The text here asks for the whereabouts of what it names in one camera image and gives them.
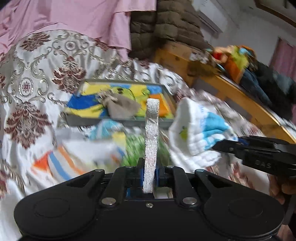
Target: brown quilted jacket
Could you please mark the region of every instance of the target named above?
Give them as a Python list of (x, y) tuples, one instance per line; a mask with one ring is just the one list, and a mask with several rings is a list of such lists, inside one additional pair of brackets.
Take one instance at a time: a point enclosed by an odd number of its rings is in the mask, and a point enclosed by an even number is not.
[(166, 40), (197, 49), (212, 48), (200, 31), (200, 19), (190, 0), (157, 0), (156, 12), (131, 13), (132, 58), (149, 58)]

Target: screw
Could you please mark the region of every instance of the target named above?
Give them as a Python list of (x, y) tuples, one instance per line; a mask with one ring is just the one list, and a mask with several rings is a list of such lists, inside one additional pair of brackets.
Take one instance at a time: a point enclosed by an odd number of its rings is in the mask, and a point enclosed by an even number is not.
[(105, 197), (105, 198), (102, 199), (101, 202), (102, 202), (102, 204), (111, 206), (111, 205), (116, 203), (116, 199), (114, 199), (112, 197)]
[(152, 208), (154, 205), (152, 203), (146, 203), (146, 207)]
[(197, 200), (194, 197), (185, 197), (185, 198), (183, 198), (183, 203), (185, 203), (187, 205), (193, 205), (193, 204), (197, 203)]

